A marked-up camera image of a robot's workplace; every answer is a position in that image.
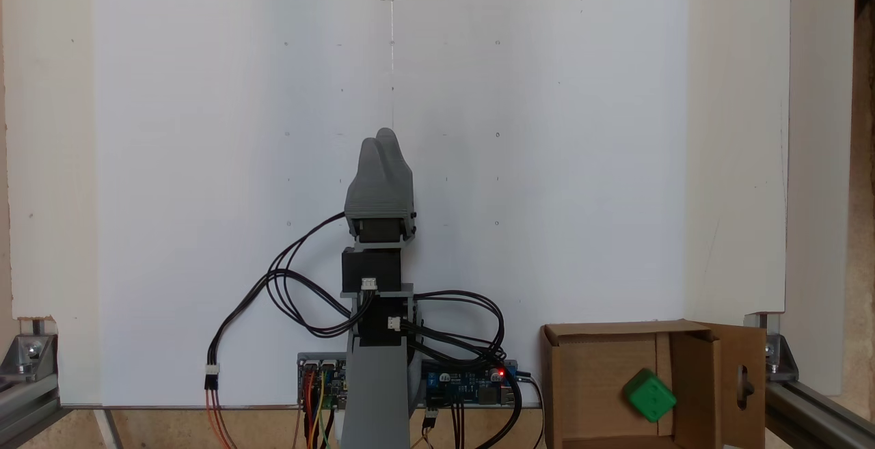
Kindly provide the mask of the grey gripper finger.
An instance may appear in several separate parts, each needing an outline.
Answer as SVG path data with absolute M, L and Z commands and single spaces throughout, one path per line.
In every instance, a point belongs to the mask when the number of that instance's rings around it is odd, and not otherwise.
M 378 142 L 381 145 L 381 163 L 383 172 L 392 185 L 402 191 L 407 197 L 414 196 L 413 173 L 404 159 L 396 133 L 391 128 L 378 130 Z
M 360 187 L 368 188 L 373 179 L 380 177 L 383 173 L 382 163 L 382 147 L 377 138 L 366 138 L 360 144 L 360 153 L 356 175 L 347 189 L 347 197 L 352 197 Z

